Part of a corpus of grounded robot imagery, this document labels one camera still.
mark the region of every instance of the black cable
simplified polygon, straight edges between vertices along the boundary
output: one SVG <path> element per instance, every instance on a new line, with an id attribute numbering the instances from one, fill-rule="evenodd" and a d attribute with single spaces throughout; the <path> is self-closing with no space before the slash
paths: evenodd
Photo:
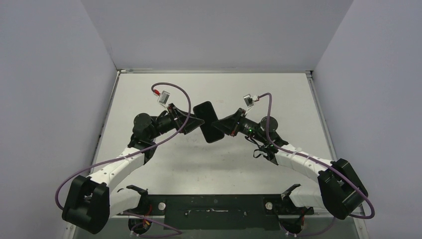
<path id="1" fill-rule="evenodd" d="M 159 116 L 157 116 L 157 119 L 155 121 L 158 121 L 161 117 L 165 116 L 167 114 L 167 111 L 161 112 Z"/>
<path id="2" fill-rule="evenodd" d="M 264 145 L 259 145 L 258 142 L 256 140 L 254 140 L 253 138 L 251 138 L 250 136 L 245 136 L 245 139 L 248 140 L 249 142 L 255 144 L 256 146 L 258 146 L 258 149 L 256 149 L 256 150 L 253 151 L 253 157 L 254 158 L 259 158 L 262 155 L 264 158 L 267 158 L 268 159 L 269 153 L 268 153 L 268 151 L 267 151 L 267 149 L 266 149 L 266 147 Z M 262 153 L 260 153 L 260 154 L 258 154 L 258 155 L 255 156 L 255 153 L 257 151 L 266 153 L 267 156 L 263 155 Z"/>

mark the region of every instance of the cable tie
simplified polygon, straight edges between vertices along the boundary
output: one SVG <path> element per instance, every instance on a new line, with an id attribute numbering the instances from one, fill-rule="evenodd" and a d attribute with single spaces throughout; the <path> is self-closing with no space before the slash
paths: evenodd
<path id="1" fill-rule="evenodd" d="M 290 159 L 293 159 L 293 157 L 295 156 L 295 154 L 297 152 L 300 152 L 300 151 L 302 151 L 302 148 L 296 148 L 296 150 L 292 153 L 292 155 L 290 155 Z"/>
<path id="2" fill-rule="evenodd" d="M 252 108 L 253 108 L 253 106 L 249 106 L 248 109 L 245 112 L 245 115 L 247 115 L 251 111 Z"/>
<path id="3" fill-rule="evenodd" d="M 306 164 L 308 162 L 308 160 L 309 160 L 310 157 L 313 157 L 313 156 L 311 154 L 308 154 L 308 156 L 306 157 L 306 160 L 305 160 L 304 164 Z"/>

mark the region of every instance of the gray wall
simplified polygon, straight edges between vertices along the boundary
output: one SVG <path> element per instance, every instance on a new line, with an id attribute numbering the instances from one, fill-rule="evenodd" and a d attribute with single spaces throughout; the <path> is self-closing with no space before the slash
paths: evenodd
<path id="1" fill-rule="evenodd" d="M 422 235 L 422 1 L 355 0 L 315 70 L 338 157 L 369 191 L 373 239 Z"/>
<path id="2" fill-rule="evenodd" d="M 0 238 L 62 238 L 54 191 L 90 164 L 115 76 L 79 0 L 1 1 Z"/>
<path id="3" fill-rule="evenodd" d="M 352 0 L 82 0 L 117 68 L 314 69 Z"/>

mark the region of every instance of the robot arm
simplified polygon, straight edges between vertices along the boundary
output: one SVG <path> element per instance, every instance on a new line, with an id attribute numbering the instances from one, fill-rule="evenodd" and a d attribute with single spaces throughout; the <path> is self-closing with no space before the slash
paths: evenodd
<path id="1" fill-rule="evenodd" d="M 72 181 L 63 207 L 63 220 L 96 234 L 110 217 L 137 208 L 148 195 L 146 190 L 130 185 L 110 193 L 131 172 L 147 163 L 156 148 L 138 153 L 140 150 L 155 145 L 156 137 L 172 129 L 179 130 L 186 118 L 187 113 L 173 104 L 157 117 L 145 113 L 137 115 L 133 135 L 119 158 L 87 177 L 79 175 Z M 181 133 L 187 134 L 203 123 L 191 114 Z"/>
<path id="2" fill-rule="evenodd" d="M 236 113 L 215 121 L 212 125 L 226 135 L 234 137 L 239 132 L 246 135 L 245 138 L 256 144 L 258 146 L 258 151 L 260 151 L 268 161 L 275 165 L 289 167 L 309 177 L 319 185 L 319 188 L 306 188 L 299 184 L 294 185 L 282 194 L 283 201 L 290 201 L 297 208 L 326 208 L 333 216 L 339 219 L 345 219 L 364 201 L 349 184 L 344 183 L 342 179 L 330 169 L 309 160 L 310 155 L 308 153 L 302 152 L 300 148 L 294 147 L 287 141 L 282 140 L 276 133 L 278 123 L 273 117 L 270 117 L 269 122 L 269 135 L 271 140 L 282 149 L 286 149 L 293 153 L 278 150 L 268 141 L 265 131 L 267 117 L 264 117 L 260 123 L 257 123 L 247 119 L 246 113 L 246 110 L 239 108 Z M 339 159 L 338 161 L 317 159 L 342 173 L 356 185 L 365 196 L 368 196 L 365 187 L 348 161 L 344 159 Z"/>

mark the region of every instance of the black smartphone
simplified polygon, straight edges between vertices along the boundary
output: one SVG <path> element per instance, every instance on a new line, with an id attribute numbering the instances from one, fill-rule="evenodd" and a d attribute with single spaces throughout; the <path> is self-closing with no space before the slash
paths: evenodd
<path id="1" fill-rule="evenodd" d="M 211 102 L 206 101 L 202 104 L 195 106 L 194 114 L 197 118 L 200 118 L 205 121 L 205 123 L 201 125 L 200 128 L 207 143 L 213 143 L 224 138 L 223 132 L 211 126 L 211 123 L 218 120 L 217 114 L 215 113 L 214 107 L 212 107 Z"/>

